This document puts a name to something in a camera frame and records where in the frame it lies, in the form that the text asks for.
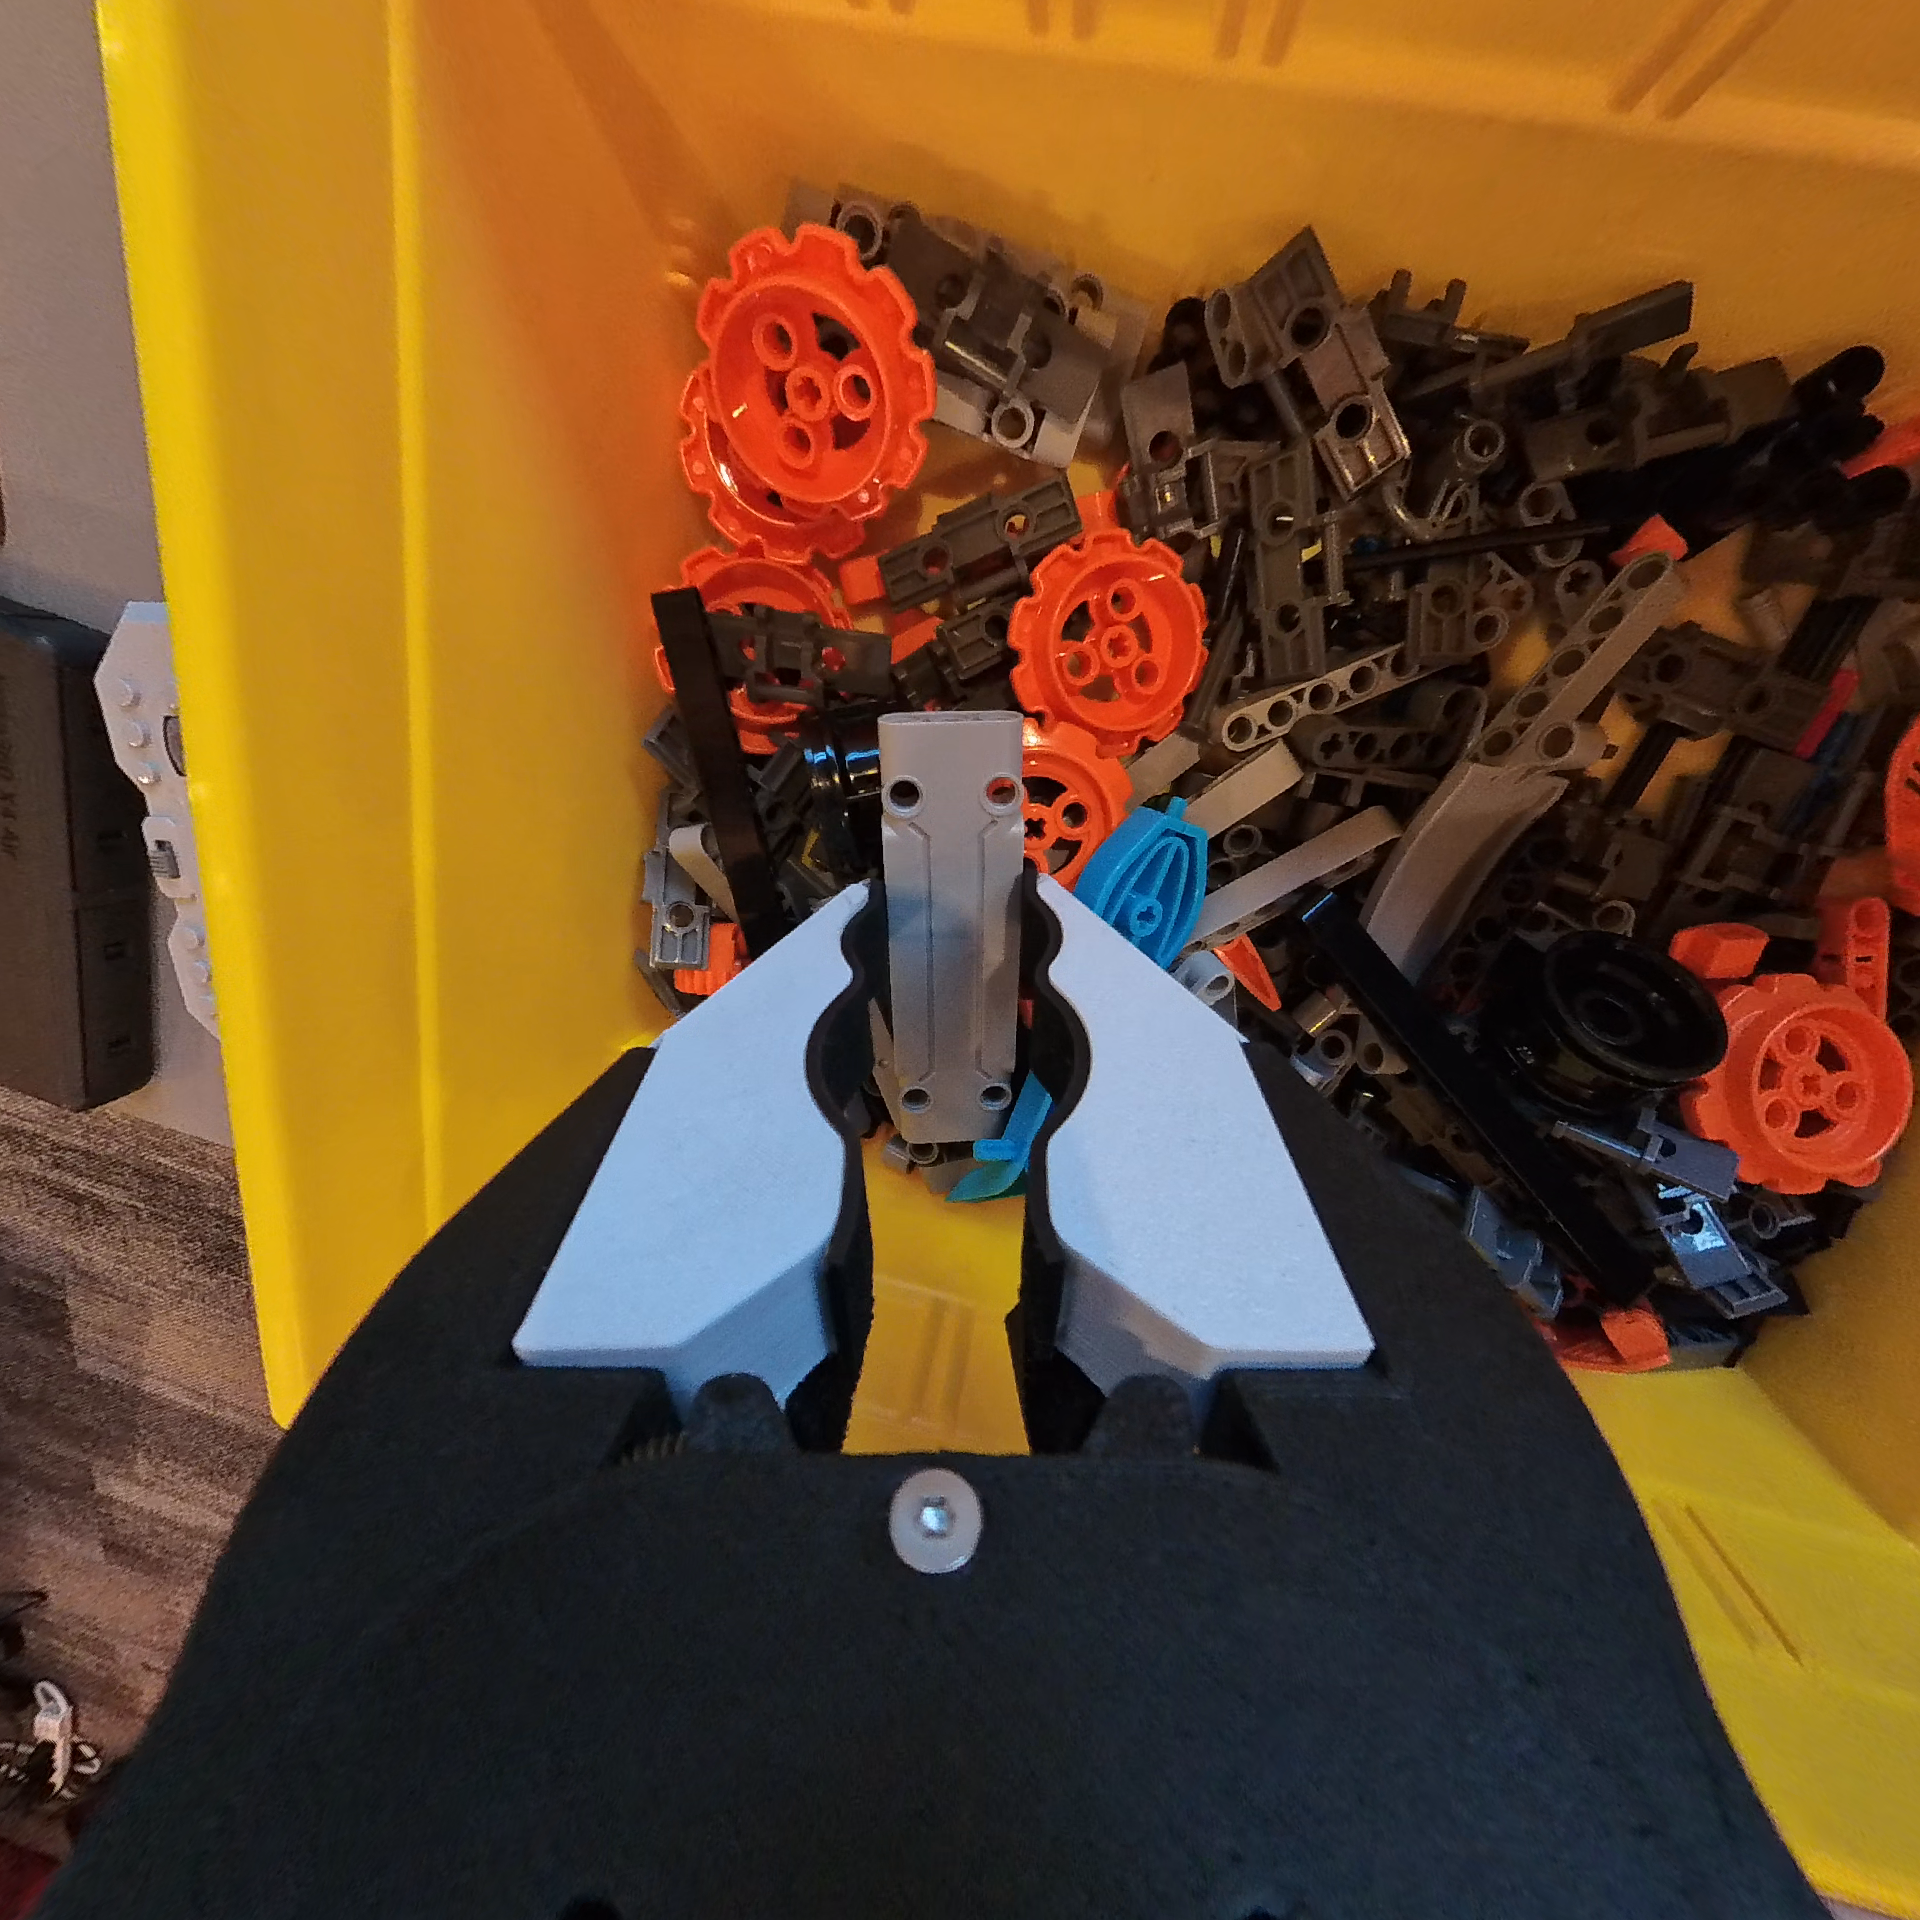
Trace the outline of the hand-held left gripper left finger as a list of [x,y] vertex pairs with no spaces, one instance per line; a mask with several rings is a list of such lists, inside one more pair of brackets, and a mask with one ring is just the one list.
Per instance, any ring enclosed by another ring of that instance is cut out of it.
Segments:
[[678,1414],[758,1379],[839,1455],[871,1329],[853,1095],[867,1049],[871,885],[856,881],[652,1049],[514,1353],[652,1369]]

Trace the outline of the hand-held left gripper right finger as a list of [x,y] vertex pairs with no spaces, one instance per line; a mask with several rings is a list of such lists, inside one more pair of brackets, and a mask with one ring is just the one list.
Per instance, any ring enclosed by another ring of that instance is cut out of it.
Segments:
[[1029,1155],[1010,1348],[1034,1455],[1137,1379],[1194,1427],[1230,1371],[1355,1371],[1376,1338],[1233,1026],[1056,880],[1022,885]]

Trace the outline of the blue plastic separator tool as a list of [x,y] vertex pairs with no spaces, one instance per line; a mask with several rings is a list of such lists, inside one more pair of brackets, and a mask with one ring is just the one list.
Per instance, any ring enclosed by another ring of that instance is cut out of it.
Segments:
[[[1189,819],[1186,802],[1143,803],[1088,859],[1078,899],[1132,948],[1170,971],[1197,925],[1209,872],[1209,833]],[[946,1202],[979,1204],[1020,1196],[1031,1148],[1051,1114],[1051,1095],[1025,1075],[999,1141],[972,1148],[972,1168]]]

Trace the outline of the short grey pin-hole panel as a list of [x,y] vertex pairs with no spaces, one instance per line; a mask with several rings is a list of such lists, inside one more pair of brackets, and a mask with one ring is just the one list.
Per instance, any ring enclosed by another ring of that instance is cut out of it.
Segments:
[[886,716],[877,776],[899,1131],[992,1141],[1014,1101],[1022,720]]

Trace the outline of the black round disc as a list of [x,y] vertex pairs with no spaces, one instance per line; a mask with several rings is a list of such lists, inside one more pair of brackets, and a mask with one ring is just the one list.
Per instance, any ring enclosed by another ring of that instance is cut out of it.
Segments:
[[1572,930],[1503,953],[1478,1044],[1546,1106],[1621,1114],[1706,1078],[1730,1040],[1713,994],[1668,953]]

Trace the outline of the orange round-hole gear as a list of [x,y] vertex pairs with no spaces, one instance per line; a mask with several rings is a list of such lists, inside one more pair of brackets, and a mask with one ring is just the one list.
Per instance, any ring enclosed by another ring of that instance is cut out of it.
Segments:
[[731,382],[709,362],[690,372],[683,399],[683,474],[709,507],[716,533],[736,550],[777,562],[849,559],[861,525],[831,502],[789,502],[773,427],[779,411],[753,386],[731,394]]
[[1157,540],[1098,525],[1031,569],[1010,621],[1020,709],[1100,758],[1166,738],[1206,670],[1206,598]]
[[1806,973],[1725,982],[1713,1001],[1727,1052],[1681,1091],[1687,1131],[1730,1148],[1747,1185],[1866,1188],[1912,1106],[1912,1069],[1883,1020]]
[[1022,723],[1025,855],[1059,885],[1073,889],[1098,842],[1129,815],[1124,760],[1104,758],[1092,731],[1039,720]]
[[[826,575],[805,562],[773,559],[760,542],[738,551],[704,546],[683,562],[683,584],[701,596],[709,612],[740,615],[749,608],[804,612],[828,626],[853,632],[853,615],[839,606]],[[731,723],[744,756],[769,758],[789,741],[804,720],[795,701],[753,701],[731,686]]]
[[924,464],[936,372],[916,324],[899,274],[861,264],[844,233],[812,224],[740,236],[694,311],[713,372],[779,411],[784,496],[831,502],[860,525]]

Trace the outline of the pile of small building parts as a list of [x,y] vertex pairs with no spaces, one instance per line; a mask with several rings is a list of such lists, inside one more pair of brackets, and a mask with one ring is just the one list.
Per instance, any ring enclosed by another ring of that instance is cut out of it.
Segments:
[[[883,876],[877,723],[1025,723],[1010,621],[1031,569],[1098,525],[1157,540],[1206,598],[1183,723],[1115,758],[1129,815],[1186,802],[1209,833],[1170,971],[1433,1196],[1560,1366],[1730,1369],[1771,1321],[1806,1316],[1800,1266],[1880,1180],[1747,1185],[1730,1148],[1687,1131],[1687,1088],[1546,1106],[1483,1052],[1478,1009],[1518,940],[1605,930],[1710,994],[1849,987],[1912,1069],[1917,423],[1875,417],[1876,345],[1802,375],[1697,367],[1692,281],[1533,345],[1462,324],[1461,281],[1427,303],[1407,274],[1353,296],[1303,228],[1176,300],[1143,349],[1146,307],[987,228],[801,182],[773,228],[804,224],[899,274],[936,410],[916,482],[849,559],[811,562],[853,632],[709,612],[729,693],[804,705],[787,746],[744,756],[787,918]],[[1360,929],[1385,859],[1649,551],[1679,562],[1684,598],[1589,709],[1605,751],[1560,774],[1407,981]],[[749,950],[652,656],[662,793],[637,971],[678,1016]]]

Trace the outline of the yellow plastic bin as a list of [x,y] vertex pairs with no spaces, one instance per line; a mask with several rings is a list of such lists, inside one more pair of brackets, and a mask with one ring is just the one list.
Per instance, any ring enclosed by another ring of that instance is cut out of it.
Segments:
[[652,596],[694,303],[795,182],[1170,300],[1317,228],[1546,342],[1917,410],[1917,3],[106,3],[266,1390],[48,1914],[1917,1918],[1917,1127],[1735,1369],[1544,1333],[1238,1034],[1376,1338],[1010,1348],[1025,1196],[861,1148],[839,1455],[514,1338],[672,1024]]

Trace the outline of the grey arc-shaped panel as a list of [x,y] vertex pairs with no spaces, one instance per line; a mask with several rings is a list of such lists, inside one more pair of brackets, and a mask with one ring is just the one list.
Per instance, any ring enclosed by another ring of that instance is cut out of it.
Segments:
[[1360,904],[1376,948],[1407,981],[1422,981],[1495,865],[1563,792],[1567,781],[1542,767],[1453,766],[1410,816]]

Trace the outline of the thin grey holed beam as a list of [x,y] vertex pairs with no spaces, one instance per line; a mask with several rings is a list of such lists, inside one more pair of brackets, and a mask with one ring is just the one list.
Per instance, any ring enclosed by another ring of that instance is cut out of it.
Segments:
[[1605,712],[1613,690],[1649,636],[1681,606],[1679,562],[1649,551],[1597,591],[1588,612],[1556,636],[1533,675],[1503,705],[1468,749],[1468,766],[1499,771],[1574,774],[1605,751],[1594,712]]

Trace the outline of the black charger box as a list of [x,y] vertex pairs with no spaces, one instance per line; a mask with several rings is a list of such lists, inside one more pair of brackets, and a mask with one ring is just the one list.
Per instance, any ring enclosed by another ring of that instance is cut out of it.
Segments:
[[153,1075],[153,881],[93,695],[105,650],[4,600],[4,1088],[71,1114]]

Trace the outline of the small white floor part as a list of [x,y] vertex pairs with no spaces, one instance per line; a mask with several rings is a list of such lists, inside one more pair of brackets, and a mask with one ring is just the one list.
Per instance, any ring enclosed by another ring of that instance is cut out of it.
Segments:
[[4,1812],[79,1832],[105,1762],[79,1732],[68,1691],[27,1664],[27,1628],[46,1594],[4,1592]]

